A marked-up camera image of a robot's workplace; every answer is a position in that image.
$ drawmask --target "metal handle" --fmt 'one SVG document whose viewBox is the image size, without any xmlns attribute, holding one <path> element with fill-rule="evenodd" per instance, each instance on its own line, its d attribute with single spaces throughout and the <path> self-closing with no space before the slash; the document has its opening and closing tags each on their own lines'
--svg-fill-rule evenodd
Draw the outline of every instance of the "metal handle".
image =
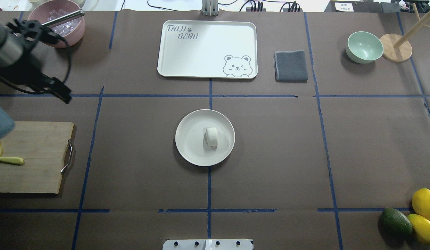
<svg viewBox="0 0 430 250">
<path fill-rule="evenodd" d="M 79 9 L 79 10 L 74 11 L 72 13 L 68 13 L 68 14 L 66 14 L 64 16 L 60 16 L 60 17 L 58 17 L 56 19 L 48 21 L 48 22 L 42 24 L 42 26 L 55 27 L 57 25 L 61 25 L 63 23 L 66 23 L 68 21 L 77 19 L 77 18 L 79 18 L 81 16 L 84 16 L 84 15 L 85 15 L 85 12 L 82 9 Z"/>
<path fill-rule="evenodd" d="M 68 148 L 69 148 L 69 155 L 68 155 L 68 162 L 67 164 L 61 169 L 61 174 L 65 173 L 65 170 L 70 166 L 70 164 L 72 163 L 72 158 L 73 158 L 73 151 L 75 150 L 73 148 L 73 144 L 72 144 L 72 140 L 69 139 L 68 140 Z"/>
</svg>

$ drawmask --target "label sticker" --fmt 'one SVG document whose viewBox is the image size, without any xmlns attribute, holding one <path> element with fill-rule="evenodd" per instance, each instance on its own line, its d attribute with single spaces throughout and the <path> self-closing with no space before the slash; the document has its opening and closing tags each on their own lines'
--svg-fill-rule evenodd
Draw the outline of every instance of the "label sticker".
<svg viewBox="0 0 430 250">
<path fill-rule="evenodd" d="M 352 3 L 334 3 L 336 5 L 336 10 L 338 11 L 346 11 L 346 12 L 354 12 Z"/>
</svg>

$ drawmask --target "blue cloth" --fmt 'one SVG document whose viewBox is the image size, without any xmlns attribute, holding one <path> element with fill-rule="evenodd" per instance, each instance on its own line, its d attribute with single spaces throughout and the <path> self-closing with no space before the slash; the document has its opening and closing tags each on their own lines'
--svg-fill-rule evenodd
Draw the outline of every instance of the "blue cloth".
<svg viewBox="0 0 430 250">
<path fill-rule="evenodd" d="M 0 139 L 15 127 L 15 121 L 0 107 Z"/>
</svg>

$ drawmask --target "blue tape line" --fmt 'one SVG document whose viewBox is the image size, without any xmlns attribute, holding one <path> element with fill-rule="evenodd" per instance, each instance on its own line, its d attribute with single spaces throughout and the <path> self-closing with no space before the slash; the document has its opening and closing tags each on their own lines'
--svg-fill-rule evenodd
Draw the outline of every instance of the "blue tape line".
<svg viewBox="0 0 430 250">
<path fill-rule="evenodd" d="M 110 209 L 82 209 L 82 213 L 109 213 Z"/>
<path fill-rule="evenodd" d="M 313 75 L 314 83 L 315 83 L 315 94 L 317 96 L 316 98 L 317 98 L 317 106 L 318 106 L 319 116 L 320 116 L 320 125 L 322 128 L 323 144 L 324 144 L 325 151 L 326 151 L 326 159 L 328 161 L 329 185 L 331 187 L 332 204 L 334 206 L 334 216 L 336 217 L 337 237 L 339 239 L 339 248 L 340 248 L 340 250 L 343 250 L 342 233 L 340 230 L 340 221 L 339 221 L 339 212 L 337 211 L 336 192 L 334 191 L 334 181 L 332 179 L 331 161 L 329 160 L 328 142 L 326 141 L 326 132 L 325 132 L 324 123 L 323 123 L 323 114 L 322 114 L 322 109 L 321 109 L 321 105 L 320 105 L 320 98 L 319 98 L 320 93 L 319 93 L 319 88 L 318 88 L 318 84 L 317 84 L 317 78 L 315 77 L 314 57 L 312 55 L 311 38 L 309 35 L 309 26 L 307 23 L 306 12 L 304 12 L 304 23 L 306 26 L 307 43 L 309 46 L 309 56 L 311 58 L 312 75 Z"/>
<path fill-rule="evenodd" d="M 314 95 L 320 98 L 421 98 L 421 95 Z"/>
<path fill-rule="evenodd" d="M 298 95 L 213 95 L 214 98 L 298 98 Z"/>
<path fill-rule="evenodd" d="M 214 213 L 274 213 L 277 212 L 277 208 L 253 208 L 253 209 L 212 209 Z"/>
<path fill-rule="evenodd" d="M 73 94 L 71 96 L 74 98 L 98 98 L 101 95 L 97 95 L 97 94 Z"/>
<path fill-rule="evenodd" d="M 118 12 L 115 11 L 115 17 L 113 18 L 113 28 L 111 29 L 110 43 L 108 45 L 109 49 L 111 49 L 111 45 L 113 44 L 113 35 L 115 34 L 116 18 L 117 17 L 118 17 Z"/>
<path fill-rule="evenodd" d="M 73 235 L 73 243 L 72 243 L 72 250 L 75 250 L 76 248 L 76 241 L 77 241 L 77 232 L 79 231 L 79 224 L 81 222 L 81 212 L 77 214 L 76 219 L 76 226 L 75 226 L 75 234 Z"/>
<path fill-rule="evenodd" d="M 42 94 L 42 95 L 32 95 L 32 94 L 0 94 L 0 97 L 21 97 L 21 98 L 52 98 L 53 95 Z M 72 97 L 79 98 L 98 98 L 101 95 L 97 94 L 74 94 Z M 208 98 L 209 95 L 157 95 L 157 94 L 104 94 L 102 97 L 105 98 Z"/>
<path fill-rule="evenodd" d="M 96 111 L 96 118 L 94 119 L 93 135 L 91 137 L 90 151 L 88 152 L 87 167 L 85 169 L 85 176 L 84 176 L 84 183 L 82 186 L 81 200 L 80 200 L 80 204 L 79 204 L 79 211 L 77 213 L 76 227 L 75 227 L 75 234 L 73 236 L 72 250 L 74 250 L 76 248 L 77 233 L 79 231 L 79 225 L 80 225 L 80 221 L 81 221 L 81 213 L 82 213 L 82 207 L 84 204 L 85 190 L 87 187 L 88 172 L 90 171 L 91 155 L 92 155 L 93 147 L 94 147 L 94 139 L 96 137 L 96 126 L 98 124 L 99 113 L 101 111 L 101 103 L 102 103 L 102 94 L 103 93 L 104 93 L 104 87 L 102 87 L 102 89 L 101 89 L 99 102 L 98 102 L 98 108 Z"/>
<path fill-rule="evenodd" d="M 307 24 L 306 12 L 304 12 L 304 25 L 306 27 L 307 44 L 309 47 L 309 57 L 311 58 L 312 76 L 314 78 L 315 85 L 317 85 L 317 77 L 315 77 L 315 72 L 314 72 L 314 57 L 312 55 L 311 37 L 309 35 L 309 27 Z"/>
<path fill-rule="evenodd" d="M 215 209 L 210 209 L 211 213 L 273 213 L 273 212 L 277 212 L 278 208 L 240 208 L 240 209 L 224 209 L 224 208 L 215 208 Z M 207 213 L 207 209 L 205 208 L 197 208 L 197 209 L 158 209 L 158 213 L 160 214 L 165 214 L 165 213 Z"/>
<path fill-rule="evenodd" d="M 0 213 L 78 213 L 79 209 L 0 209 Z M 110 209 L 84 209 L 83 213 L 109 213 Z"/>
<path fill-rule="evenodd" d="M 105 98 L 208 98 L 209 95 L 106 94 Z"/>
<path fill-rule="evenodd" d="M 207 209 L 200 208 L 200 209 L 158 209 L 158 213 L 207 213 Z"/>
<path fill-rule="evenodd" d="M 404 35 L 404 34 L 405 34 L 405 33 L 404 33 L 404 27 L 403 27 L 403 25 L 402 25 L 402 21 L 400 20 L 400 13 L 399 13 L 399 12 L 397 12 L 397 22 L 399 22 L 400 33 L 401 33 L 402 35 Z"/>
<path fill-rule="evenodd" d="M 77 209 L 0 209 L 0 213 L 77 213 Z"/>
<path fill-rule="evenodd" d="M 209 166 L 207 173 L 207 238 L 210 239 L 212 236 L 211 232 L 211 210 L 212 210 L 212 167 Z"/>
<path fill-rule="evenodd" d="M 209 78 L 209 109 L 212 109 L 212 78 Z"/>
<path fill-rule="evenodd" d="M 400 13 L 397 13 L 397 21 L 399 22 L 400 31 L 402 32 L 402 35 L 404 34 L 404 28 L 402 26 L 402 20 L 400 18 Z M 414 71 L 415 78 L 417 79 L 417 84 L 419 85 L 420 93 L 422 94 L 423 103 L 425 104 L 425 108 L 427 109 L 428 118 L 430 119 L 430 106 L 428 105 L 427 98 L 425 96 L 425 92 L 423 90 L 422 81 L 420 81 L 419 74 L 417 73 L 417 69 L 415 67 L 414 60 L 412 56 L 410 57 L 410 62 L 412 65 L 412 69 Z"/>
<path fill-rule="evenodd" d="M 339 212 L 380 212 L 383 211 L 384 207 L 364 207 L 364 208 L 319 208 L 317 209 L 317 212 L 335 212 L 336 210 Z M 397 209 L 399 211 L 404 212 L 413 212 L 413 209 L 408 207 L 394 207 L 394 209 Z"/>
</svg>

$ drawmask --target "bear cartoon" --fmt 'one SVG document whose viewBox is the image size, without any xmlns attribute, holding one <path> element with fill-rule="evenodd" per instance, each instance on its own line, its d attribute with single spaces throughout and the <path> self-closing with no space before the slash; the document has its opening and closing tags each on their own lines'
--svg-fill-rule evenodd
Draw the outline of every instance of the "bear cartoon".
<svg viewBox="0 0 430 250">
<path fill-rule="evenodd" d="M 226 76 L 249 76 L 252 74 L 252 67 L 250 66 L 250 56 L 233 57 L 227 55 L 224 57 L 226 64 L 224 65 L 223 72 Z"/>
</svg>

